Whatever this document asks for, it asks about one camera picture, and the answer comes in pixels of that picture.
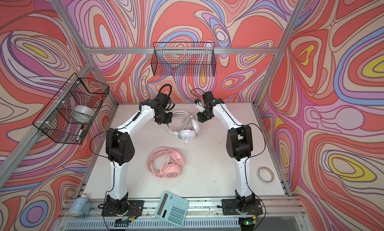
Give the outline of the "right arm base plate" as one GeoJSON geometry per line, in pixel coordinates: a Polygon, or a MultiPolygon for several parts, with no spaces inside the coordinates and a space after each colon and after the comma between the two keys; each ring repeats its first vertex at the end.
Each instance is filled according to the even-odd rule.
{"type": "Polygon", "coordinates": [[[260,200],[245,205],[236,199],[222,199],[221,202],[217,207],[222,210],[225,216],[253,215],[258,217],[264,213],[260,200]]]}

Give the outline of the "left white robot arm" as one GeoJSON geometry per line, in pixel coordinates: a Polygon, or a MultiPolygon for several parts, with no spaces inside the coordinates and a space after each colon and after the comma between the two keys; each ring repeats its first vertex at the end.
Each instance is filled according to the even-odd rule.
{"type": "Polygon", "coordinates": [[[127,180],[128,163],[135,155],[133,137],[144,125],[154,120],[155,123],[169,124],[173,109],[170,98],[148,99],[139,105],[139,110],[117,128],[110,128],[106,134],[106,154],[111,164],[111,191],[107,202],[118,207],[128,198],[127,180]]]}

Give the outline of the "pink headphones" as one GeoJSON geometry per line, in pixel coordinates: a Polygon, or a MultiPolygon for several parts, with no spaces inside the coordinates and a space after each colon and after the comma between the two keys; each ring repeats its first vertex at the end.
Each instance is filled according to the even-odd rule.
{"type": "Polygon", "coordinates": [[[157,178],[175,179],[182,174],[185,160],[177,149],[160,147],[155,149],[147,159],[148,171],[157,178]],[[161,160],[160,168],[155,169],[155,161],[161,160]]]}

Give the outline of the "white headphones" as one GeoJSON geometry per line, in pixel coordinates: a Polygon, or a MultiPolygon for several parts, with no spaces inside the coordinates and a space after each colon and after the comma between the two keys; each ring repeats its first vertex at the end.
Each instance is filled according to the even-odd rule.
{"type": "Polygon", "coordinates": [[[200,127],[196,117],[192,114],[189,114],[188,112],[181,110],[175,111],[173,113],[173,118],[178,117],[183,117],[183,120],[179,126],[179,130],[174,131],[173,129],[171,129],[169,124],[167,124],[167,130],[174,137],[183,140],[184,144],[186,145],[188,141],[193,140],[198,136],[198,133],[200,132],[200,127]]]}

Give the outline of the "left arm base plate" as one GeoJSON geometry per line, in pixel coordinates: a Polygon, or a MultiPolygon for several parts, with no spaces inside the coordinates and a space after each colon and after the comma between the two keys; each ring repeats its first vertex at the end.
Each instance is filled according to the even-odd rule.
{"type": "Polygon", "coordinates": [[[144,201],[106,201],[103,205],[102,217],[128,217],[137,218],[143,213],[144,201]]]}

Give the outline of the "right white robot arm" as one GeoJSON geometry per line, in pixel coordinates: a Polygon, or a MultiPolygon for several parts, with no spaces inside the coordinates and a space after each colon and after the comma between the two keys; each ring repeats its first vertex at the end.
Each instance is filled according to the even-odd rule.
{"type": "Polygon", "coordinates": [[[198,121],[205,123],[212,118],[217,118],[227,130],[226,150],[235,164],[236,189],[235,202],[239,210],[256,202],[256,196],[249,187],[247,173],[249,172],[248,158],[253,151],[252,129],[238,121],[228,110],[221,98],[214,98],[212,92],[202,94],[202,101],[195,101],[199,109],[198,121]]]}

